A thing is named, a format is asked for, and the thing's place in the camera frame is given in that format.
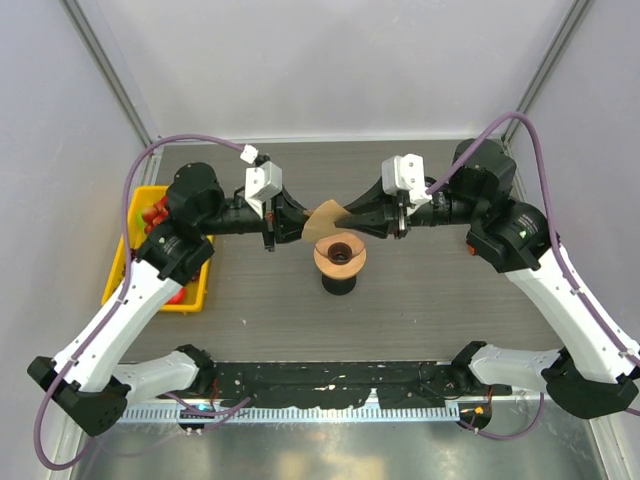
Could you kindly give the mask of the pink glass dripper cone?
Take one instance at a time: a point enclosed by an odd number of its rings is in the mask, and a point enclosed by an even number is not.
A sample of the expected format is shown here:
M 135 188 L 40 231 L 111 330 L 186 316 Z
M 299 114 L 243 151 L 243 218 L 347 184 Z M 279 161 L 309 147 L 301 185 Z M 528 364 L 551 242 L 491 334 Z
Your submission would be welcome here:
M 365 250 L 365 243 L 351 233 L 339 233 L 318 240 L 314 256 L 331 265 L 346 265 Z

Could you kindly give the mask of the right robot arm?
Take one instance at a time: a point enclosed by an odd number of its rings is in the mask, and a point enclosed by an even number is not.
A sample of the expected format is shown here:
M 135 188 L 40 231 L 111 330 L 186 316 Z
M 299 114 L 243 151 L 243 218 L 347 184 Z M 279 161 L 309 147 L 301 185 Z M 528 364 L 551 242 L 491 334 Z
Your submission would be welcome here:
M 549 215 L 513 196 L 515 161 L 492 140 L 468 139 L 452 165 L 455 173 L 436 187 L 421 157 L 388 159 L 380 180 L 347 205 L 336 226 L 378 238 L 403 238 L 413 227 L 468 226 L 470 252 L 516 285 L 562 342 L 558 350 L 525 351 L 473 341 L 452 361 L 459 391 L 522 387 L 581 419 L 627 410 L 639 394 L 639 345 L 581 281 Z

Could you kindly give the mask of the brown paper coffee filter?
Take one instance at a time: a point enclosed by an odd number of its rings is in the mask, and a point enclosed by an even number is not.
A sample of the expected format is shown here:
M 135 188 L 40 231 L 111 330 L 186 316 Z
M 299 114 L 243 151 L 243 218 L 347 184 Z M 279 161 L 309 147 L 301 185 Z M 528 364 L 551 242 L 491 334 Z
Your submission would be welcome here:
M 315 244 L 317 241 L 343 232 L 335 222 L 348 216 L 349 212 L 337 201 L 330 199 L 313 210 L 305 222 L 301 239 Z

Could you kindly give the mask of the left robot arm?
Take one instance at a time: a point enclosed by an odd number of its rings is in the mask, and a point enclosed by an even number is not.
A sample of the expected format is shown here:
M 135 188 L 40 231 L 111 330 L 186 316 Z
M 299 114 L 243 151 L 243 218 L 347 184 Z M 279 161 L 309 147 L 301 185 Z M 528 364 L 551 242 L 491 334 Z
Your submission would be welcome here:
M 130 405 L 172 392 L 206 396 L 214 363 L 191 344 L 136 365 L 120 360 L 155 314 L 213 256 L 213 235 L 259 233 L 267 248 L 297 241 L 304 209 L 284 190 L 280 167 L 261 157 L 245 184 L 226 198 L 214 169 L 180 168 L 166 190 L 168 216 L 128 254 L 125 277 L 109 300 L 62 351 L 38 356 L 29 376 L 90 437 L 109 430 Z

